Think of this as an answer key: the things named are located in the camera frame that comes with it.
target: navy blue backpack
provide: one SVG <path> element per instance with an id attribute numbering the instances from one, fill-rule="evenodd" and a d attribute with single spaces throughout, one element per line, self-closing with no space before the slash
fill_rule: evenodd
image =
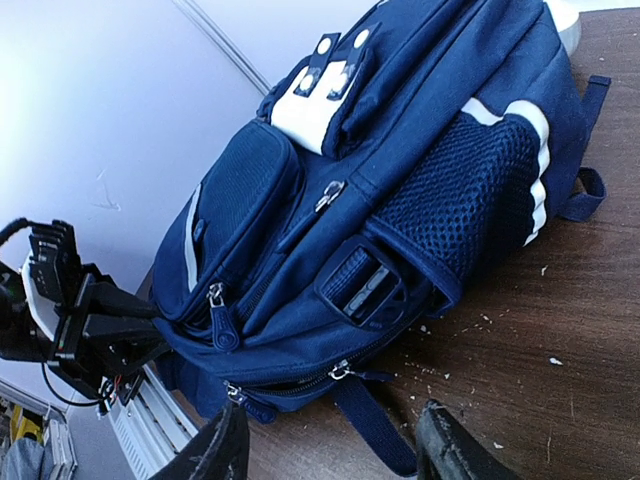
<path id="1" fill-rule="evenodd" d="M 580 163 L 609 80 L 580 98 L 541 0 L 389 0 L 324 35 L 231 139 L 162 242 L 158 360 L 205 417 L 331 393 L 380 458 L 413 449 L 367 363 L 549 219 L 604 199 Z M 583 184 L 574 191 L 576 181 Z"/>

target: white stripe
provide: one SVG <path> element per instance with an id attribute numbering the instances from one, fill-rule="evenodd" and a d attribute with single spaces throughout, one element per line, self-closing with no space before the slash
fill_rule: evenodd
<path id="1" fill-rule="evenodd" d="M 271 125 L 279 128 L 289 138 L 322 155 L 322 142 L 327 135 L 327 129 L 331 119 L 342 106 L 353 81 L 339 100 L 329 100 L 327 96 L 333 87 L 339 85 L 340 75 L 347 62 L 331 62 L 315 88 L 308 97 L 296 95 L 293 92 L 307 74 L 309 67 L 305 67 L 291 82 L 287 92 L 276 102 L 271 112 Z"/>
<path id="2" fill-rule="evenodd" d="M 198 184 L 196 191 L 191 197 L 189 212 L 187 213 L 187 222 L 184 229 L 184 261 L 187 266 L 187 282 L 189 291 L 192 292 L 198 283 L 198 259 L 193 246 L 193 219 L 196 216 L 198 208 L 198 200 L 200 199 L 201 184 Z"/>
<path id="3" fill-rule="evenodd" d="M 473 116 L 473 118 L 482 125 L 495 125 L 504 119 L 504 117 L 499 117 L 491 113 L 477 98 L 471 98 L 467 104 L 462 107 L 462 111 Z M 549 152 L 549 122 L 542 110 L 527 100 L 517 100 L 513 102 L 507 107 L 505 115 L 521 116 L 531 124 L 538 134 L 538 138 L 540 138 L 540 148 L 538 149 L 538 178 L 533 182 L 530 190 L 534 204 L 532 213 L 533 229 L 524 242 L 524 244 L 527 245 L 538 236 L 538 232 L 547 222 L 547 211 L 544 206 L 547 192 L 542 184 L 541 177 L 551 162 L 551 153 Z"/>

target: white patch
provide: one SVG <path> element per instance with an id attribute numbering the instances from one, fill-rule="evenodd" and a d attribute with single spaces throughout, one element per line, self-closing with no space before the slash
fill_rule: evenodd
<path id="1" fill-rule="evenodd" d="M 198 208 L 198 200 L 200 200 L 200 190 L 202 185 L 198 184 L 196 191 L 191 196 L 189 211 L 187 212 L 187 221 L 184 229 L 184 261 L 187 266 L 187 282 L 189 291 L 192 292 L 198 283 L 198 259 L 196 258 L 195 248 L 193 246 L 193 219 L 196 216 Z"/>
<path id="2" fill-rule="evenodd" d="M 53 341 L 53 337 L 58 329 L 58 323 L 60 317 L 55 311 L 56 304 L 48 298 L 40 296 L 36 282 L 31 278 L 31 256 L 33 253 L 29 251 L 29 255 L 20 270 L 20 276 L 22 277 L 22 285 L 24 286 L 24 293 L 27 298 L 27 305 L 29 306 L 29 313 L 31 317 L 38 324 L 40 330 L 47 336 L 47 338 Z"/>
<path id="3" fill-rule="evenodd" d="M 484 104 L 477 98 L 471 98 L 462 111 L 475 118 L 482 125 L 492 126 L 498 122 L 504 120 L 503 117 L 494 115 L 489 111 Z M 533 239 L 538 236 L 538 232 L 547 222 L 547 211 L 544 206 L 544 201 L 547 198 L 547 192 L 542 184 L 542 174 L 549 167 L 551 162 L 551 154 L 549 152 L 549 122 L 540 108 L 527 100 L 517 100 L 511 103 L 504 113 L 505 115 L 518 115 L 527 120 L 534 128 L 540 139 L 540 147 L 538 150 L 538 178 L 531 185 L 531 196 L 533 197 L 534 210 L 533 217 L 533 229 L 531 234 L 524 242 L 525 245 L 529 244 Z"/>
<path id="4" fill-rule="evenodd" d="M 307 75 L 309 67 L 298 74 L 287 92 L 276 102 L 271 112 L 271 124 L 307 150 L 322 155 L 322 143 L 329 123 L 347 99 L 353 82 L 339 100 L 327 96 L 346 82 L 343 70 L 346 61 L 331 62 L 308 97 L 293 93 Z"/>

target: mesh side pocket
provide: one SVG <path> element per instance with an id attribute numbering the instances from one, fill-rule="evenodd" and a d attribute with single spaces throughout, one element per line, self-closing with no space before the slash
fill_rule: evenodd
<path id="1" fill-rule="evenodd" d="M 519 117 L 485 126 L 460 114 L 370 228 L 427 276 L 448 277 L 430 278 L 435 285 L 460 290 L 531 233 L 539 142 Z"/>

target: metal zipper pull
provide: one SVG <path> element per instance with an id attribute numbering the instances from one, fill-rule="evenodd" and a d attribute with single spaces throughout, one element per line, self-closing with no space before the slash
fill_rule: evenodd
<path id="1" fill-rule="evenodd" d="M 277 415 L 275 409 L 247 396 L 242 391 L 242 388 L 232 385 L 229 382 L 225 382 L 225 384 L 227 386 L 227 397 L 229 397 L 229 400 L 244 408 L 260 423 L 266 425 L 275 421 Z"/>
<path id="2" fill-rule="evenodd" d="M 322 197 L 313 207 L 313 211 L 307 213 L 287 234 L 278 242 L 277 252 L 288 251 L 297 243 L 308 231 L 329 206 L 340 196 L 345 187 L 345 182 L 332 181 L 324 189 Z"/>
<path id="3" fill-rule="evenodd" d="M 324 189 L 324 195 L 322 196 L 322 198 L 320 198 L 320 200 L 318 200 L 318 203 L 316 203 L 314 211 L 316 213 L 322 213 L 327 207 L 329 207 L 329 205 L 333 203 L 336 198 L 340 196 L 343 189 L 344 182 L 338 182 L 334 180 L 329 185 L 327 185 L 327 188 Z"/>
<path id="4" fill-rule="evenodd" d="M 240 335 L 233 325 L 229 309 L 224 304 L 224 284 L 214 283 L 209 287 L 209 313 L 213 329 L 213 346 L 221 352 L 232 352 L 240 346 Z"/>
<path id="5" fill-rule="evenodd" d="M 347 375 L 355 375 L 363 380 L 374 380 L 377 382 L 390 382 L 393 380 L 393 375 L 387 372 L 356 372 L 351 370 L 351 365 L 348 360 L 342 360 L 333 366 L 333 369 L 329 372 L 329 376 L 336 381 L 342 380 Z"/>

